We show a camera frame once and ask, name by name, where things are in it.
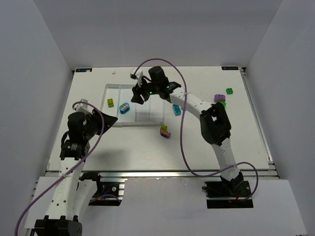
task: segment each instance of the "black bracket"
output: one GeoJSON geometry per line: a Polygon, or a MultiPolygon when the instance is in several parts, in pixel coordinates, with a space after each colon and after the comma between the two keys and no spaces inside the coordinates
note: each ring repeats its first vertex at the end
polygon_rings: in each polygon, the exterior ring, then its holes
{"type": "Polygon", "coordinates": [[[94,197],[98,197],[104,192],[103,185],[100,183],[100,175],[98,172],[90,171],[90,172],[85,172],[83,175],[80,177],[81,181],[84,181],[86,179],[90,179],[92,181],[96,182],[97,185],[97,191],[94,194],[94,197]]]}
{"type": "Polygon", "coordinates": [[[66,220],[65,217],[43,220],[36,220],[35,232],[38,236],[81,236],[82,224],[75,220],[66,220]]]}
{"type": "Polygon", "coordinates": [[[202,189],[206,191],[208,209],[253,208],[252,199],[243,200],[252,193],[248,181],[243,181],[233,193],[221,181],[206,182],[202,189]]]}
{"type": "Polygon", "coordinates": [[[231,136],[231,123],[224,106],[217,102],[200,114],[201,135],[209,144],[222,145],[231,136]]]}
{"type": "Polygon", "coordinates": [[[74,157],[74,160],[82,159],[90,150],[90,143],[88,141],[79,144],[72,143],[70,140],[67,140],[61,146],[60,159],[64,160],[67,157],[74,157]]]}
{"type": "MultiPolygon", "coordinates": [[[[119,182],[100,182],[101,188],[103,189],[103,192],[96,196],[96,194],[93,197],[100,197],[103,195],[106,191],[108,191],[107,194],[114,195],[116,197],[119,196],[119,182]]],[[[100,198],[92,203],[90,203],[91,206],[119,206],[120,203],[116,200],[108,200],[107,198],[100,198]]]]}

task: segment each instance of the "white wall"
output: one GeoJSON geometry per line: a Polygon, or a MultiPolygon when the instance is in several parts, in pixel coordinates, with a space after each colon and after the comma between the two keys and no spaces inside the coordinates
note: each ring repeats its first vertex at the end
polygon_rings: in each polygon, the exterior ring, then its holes
{"type": "Polygon", "coordinates": [[[32,0],[1,1],[0,32],[0,229],[8,236],[45,172],[71,71],[32,0]]]}
{"type": "Polygon", "coordinates": [[[247,66],[282,0],[34,0],[70,68],[247,66]]]}
{"type": "Polygon", "coordinates": [[[315,2],[284,0],[247,68],[281,177],[315,236],[315,2]]]}

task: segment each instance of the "green block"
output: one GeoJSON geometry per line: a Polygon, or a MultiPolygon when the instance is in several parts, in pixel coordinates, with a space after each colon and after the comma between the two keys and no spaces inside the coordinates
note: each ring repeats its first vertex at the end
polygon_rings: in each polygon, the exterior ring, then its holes
{"type": "Polygon", "coordinates": [[[226,89],[227,94],[233,94],[233,89],[232,88],[227,88],[226,89]]]}
{"type": "Polygon", "coordinates": [[[222,103],[222,104],[223,104],[223,106],[224,106],[224,108],[225,108],[225,106],[226,106],[226,103],[225,103],[225,102],[220,102],[220,103],[222,103]]]}

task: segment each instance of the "black label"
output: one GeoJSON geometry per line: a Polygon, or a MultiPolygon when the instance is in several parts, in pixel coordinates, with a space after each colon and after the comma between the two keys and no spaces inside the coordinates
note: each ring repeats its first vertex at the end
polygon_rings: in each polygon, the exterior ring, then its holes
{"type": "Polygon", "coordinates": [[[92,72],[92,68],[79,68],[75,72],[92,72]]]}
{"type": "Polygon", "coordinates": [[[222,70],[238,70],[237,66],[221,66],[222,70]]]}

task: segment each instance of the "blue block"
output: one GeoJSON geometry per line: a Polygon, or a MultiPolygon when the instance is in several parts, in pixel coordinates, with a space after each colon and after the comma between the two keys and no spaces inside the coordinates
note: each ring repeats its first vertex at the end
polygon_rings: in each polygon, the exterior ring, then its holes
{"type": "Polygon", "coordinates": [[[178,105],[173,104],[173,110],[176,116],[180,116],[181,115],[181,109],[178,105]]]}
{"type": "Polygon", "coordinates": [[[121,114],[125,114],[127,111],[130,110],[130,105],[129,103],[125,102],[122,105],[119,106],[119,111],[121,114]]]}

